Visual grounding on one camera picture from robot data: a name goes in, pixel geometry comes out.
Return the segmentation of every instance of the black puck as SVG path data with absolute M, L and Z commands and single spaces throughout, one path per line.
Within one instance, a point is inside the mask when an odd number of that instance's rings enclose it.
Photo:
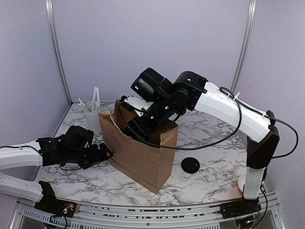
M 193 157 L 187 157 L 181 162 L 181 168 L 186 173 L 196 173 L 200 167 L 199 161 Z

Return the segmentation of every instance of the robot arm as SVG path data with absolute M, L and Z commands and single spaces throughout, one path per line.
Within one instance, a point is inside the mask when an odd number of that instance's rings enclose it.
M 92 144 L 93 132 L 80 126 L 71 126 L 65 135 L 57 138 L 39 138 L 26 144 L 2 146 L 0 169 L 22 166 L 49 166 L 77 163 L 87 169 L 113 154 L 105 144 Z M 58 200 L 49 183 L 30 182 L 0 172 L 0 193 L 36 202 L 35 208 L 53 213 L 73 216 L 76 205 Z
M 204 112 L 234 127 L 238 126 L 238 98 L 225 95 L 215 84 L 193 72 L 183 72 L 174 83 L 171 83 L 155 70 L 148 68 L 135 80 L 131 88 L 146 101 L 145 103 L 134 97 L 123 98 L 128 104 L 125 106 L 136 108 L 138 114 L 138 117 L 128 123 L 133 131 L 128 128 L 125 130 L 125 134 L 135 139 L 139 139 L 138 136 L 145 140 L 149 139 L 150 134 L 168 122 L 170 116 L 174 113 L 183 115 L 186 109 Z M 248 136 L 246 181 L 242 202 L 224 204 L 224 218 L 238 216 L 230 214 L 236 212 L 229 211 L 230 207 L 243 208 L 240 215 L 261 208 L 258 195 L 264 171 L 279 142 L 275 122 L 268 118 L 274 117 L 271 111 L 259 111 L 240 100 L 238 102 L 242 105 L 239 129 Z

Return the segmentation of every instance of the marble table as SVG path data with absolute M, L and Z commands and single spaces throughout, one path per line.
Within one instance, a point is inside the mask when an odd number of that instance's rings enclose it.
M 114 104 L 103 104 L 103 110 L 113 109 Z M 221 120 L 199 112 L 187 112 L 178 121 L 179 146 L 201 146 L 228 135 L 232 128 Z M 73 104 L 57 136 L 66 133 L 69 126 L 87 128 L 84 112 Z M 94 136 L 94 142 L 103 141 L 102 134 Z M 181 169 L 181 161 L 195 157 L 200 170 L 187 174 Z M 86 170 L 62 171 L 59 166 L 41 167 L 36 181 L 48 181 L 57 197 L 73 201 L 110 205 L 170 206 L 193 205 L 240 198 L 238 178 L 245 173 L 246 151 L 238 135 L 206 149 L 176 151 L 172 175 L 160 192 L 155 195 L 115 169 L 102 162 Z M 78 165 L 66 165 L 76 168 Z

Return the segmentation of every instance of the lavender wall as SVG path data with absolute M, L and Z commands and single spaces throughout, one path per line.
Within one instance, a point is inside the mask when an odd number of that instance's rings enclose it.
M 258 1 L 254 31 L 238 86 L 247 103 L 274 111 L 294 126 L 300 143 L 294 154 L 275 159 L 268 168 L 267 187 L 277 193 L 290 229 L 304 228 L 305 206 L 305 1 Z M 276 154 L 295 143 L 291 130 L 277 124 Z
M 68 105 L 51 45 L 45 2 L 0 2 L 0 146 L 52 136 Z M 33 179 L 36 168 L 6 170 Z M 0 195 L 0 227 L 16 198 Z
M 245 0 L 54 0 L 72 100 L 113 101 L 147 67 L 170 80 L 186 70 L 229 87 L 244 35 Z

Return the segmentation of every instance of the black cable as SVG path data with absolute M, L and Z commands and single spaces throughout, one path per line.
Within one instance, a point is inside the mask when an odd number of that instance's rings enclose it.
M 289 125 L 288 123 L 286 123 L 286 122 L 284 122 L 280 119 L 273 118 L 273 117 L 270 117 L 270 116 L 267 116 L 267 115 L 265 115 L 265 117 L 286 125 L 287 127 L 289 127 L 290 129 L 293 130 L 293 132 L 295 133 L 295 136 L 296 136 L 295 146 L 293 147 L 293 149 L 289 153 L 284 154 L 284 155 L 280 155 L 280 156 L 274 156 L 272 159 L 281 158 L 281 157 L 285 157 L 285 156 L 288 156 L 288 155 L 292 154 L 295 151 L 297 145 L 299 144 L 299 135 L 298 135 L 297 131 L 291 125 Z
M 91 164 L 88 164 L 86 167 L 90 167 L 90 166 L 93 166 L 93 165 L 95 165 L 95 164 L 97 164 L 98 162 L 93 162 L 93 163 L 91 163 Z M 65 168 L 62 168 L 63 166 L 59 166 L 59 168 L 61 169 L 61 170 L 63 170 L 63 171 L 75 171 L 75 170 L 79 170 L 79 169 L 82 169 L 83 167 L 79 167 L 79 168 L 72 168 L 72 169 L 65 169 Z
M 228 95 L 228 94 L 229 94 L 229 93 L 226 92 L 226 88 L 222 88 L 222 87 L 221 87 L 221 88 L 219 88 L 219 91 L 221 91 L 221 92 L 222 92 L 223 94 L 225 94 L 225 95 Z M 252 111 L 252 112 L 254 112 L 254 113 L 257 113 L 257 114 L 259 114 L 259 115 L 261 115 L 261 116 L 264 116 L 265 118 L 269 118 L 269 119 L 275 120 L 276 122 L 279 122 L 279 123 L 282 123 L 282 124 L 286 125 L 287 127 L 289 127 L 289 128 L 295 133 L 296 141 L 295 141 L 295 146 L 294 146 L 294 148 L 293 148 L 289 153 L 284 154 L 284 155 L 280 155 L 280 156 L 274 156 L 272 159 L 276 159 L 276 158 L 281 158 L 281 157 L 288 156 L 288 155 L 292 154 L 292 153 L 295 151 L 297 145 L 299 144 L 299 135 L 298 135 L 296 129 L 294 129 L 291 125 L 289 125 L 288 123 L 286 123 L 286 122 L 284 122 L 284 121 L 282 121 L 282 120 L 280 120 L 280 119 L 273 118 L 273 117 L 268 116 L 268 115 L 264 115 L 263 113 L 259 112 L 258 110 L 256 110 L 256 109 L 254 109 L 254 108 L 252 108 L 252 107 L 249 107 L 248 105 L 244 104 L 244 103 L 243 103 L 242 101 L 240 101 L 240 100 L 238 100 L 238 102 L 239 102 L 240 105 L 242 105 L 243 107 L 245 107 L 246 109 L 248 109 L 248 110 L 250 110 L 250 111 Z
M 176 122 L 178 120 L 178 118 L 180 118 L 181 114 L 177 115 L 177 117 L 175 117 L 175 119 L 173 120 L 173 122 Z
M 79 168 L 72 168 L 72 169 L 65 169 L 65 168 L 62 168 L 63 166 L 59 166 L 59 168 L 63 171 L 75 171 L 75 170 L 79 170 L 79 169 L 82 169 L 82 167 L 79 167 Z
M 35 150 L 37 153 L 39 153 L 39 151 L 32 146 L 0 146 L 0 149 L 2 149 L 2 148 L 11 148 L 11 149 L 31 148 L 31 149 Z
M 66 225 L 65 225 L 64 229 L 67 229 L 67 227 L 68 227 L 68 220 L 67 220 L 67 217 L 65 217 L 64 215 L 62 215 L 62 216 L 63 216 L 63 218 L 64 218 L 65 221 L 66 221 Z
M 68 227 L 68 220 L 67 220 L 67 217 L 65 217 L 64 215 L 54 215 L 54 216 L 51 216 L 49 222 L 52 223 L 51 220 L 52 220 L 53 218 L 55 218 L 55 217 L 60 217 L 60 216 L 62 216 L 62 217 L 65 219 L 66 225 L 65 225 L 64 229 L 67 229 L 67 227 Z
M 255 228 L 263 220 L 263 218 L 265 217 L 265 215 L 267 213 L 267 210 L 268 210 L 268 199 L 267 199 L 266 194 L 263 192 L 262 186 L 260 187 L 260 190 L 261 190 L 261 192 L 264 195 L 265 200 L 266 200 L 266 210 L 265 210 L 263 216 L 260 218 L 260 220 L 252 228 Z
M 258 208 L 255 208 L 255 209 L 257 210 L 257 213 L 258 213 L 257 217 L 255 217 L 255 220 L 257 220 L 259 218 L 259 216 L 261 215 L 261 213 L 259 212 Z
M 134 110 L 139 111 L 139 112 L 143 112 L 143 113 L 147 113 L 147 111 L 135 108 L 134 106 L 131 106 Z
M 223 90 L 227 91 L 232 98 L 234 98 L 234 94 L 227 88 L 224 88 L 222 87 Z M 148 146 L 151 146 L 151 147 L 155 147 L 155 148 L 165 148 L 165 149 L 174 149 L 174 150 L 198 150 L 198 149 L 203 149 L 203 148 L 207 148 L 207 147 L 210 147 L 210 146 L 214 146 L 216 144 L 219 144 L 225 140 L 227 140 L 228 138 L 232 137 L 239 129 L 241 123 L 242 123 L 242 109 L 240 107 L 240 104 L 238 102 L 238 100 L 236 99 L 236 104 L 238 106 L 238 110 L 239 110 L 239 122 L 238 122 L 238 125 L 236 127 L 236 129 L 230 133 L 229 135 L 227 135 L 226 137 L 224 137 L 223 139 L 219 140 L 219 141 L 216 141 L 216 142 L 213 142 L 213 143 L 210 143 L 210 144 L 206 144 L 206 145 L 203 145 L 203 146 L 198 146 L 198 147 L 194 147 L 194 148 L 184 148 L 184 147 L 180 147 L 180 146 L 177 146 L 177 147 L 172 147 L 172 146 L 162 146 L 162 145 L 157 145 L 157 144 L 153 144 L 153 143 L 150 143 L 150 142 L 147 142 L 146 140 L 144 140 L 142 137 L 140 137 L 136 132 L 134 132 L 134 130 L 130 127 L 130 125 L 126 122 L 126 120 L 124 119 L 123 117 L 123 114 L 122 114 L 122 111 L 121 111 L 121 104 L 123 102 L 120 102 L 119 103 L 119 113 L 120 113 L 120 116 L 124 122 L 124 124 L 126 125 L 126 127 L 135 135 L 138 137 L 138 139 L 145 143 L 146 145 Z

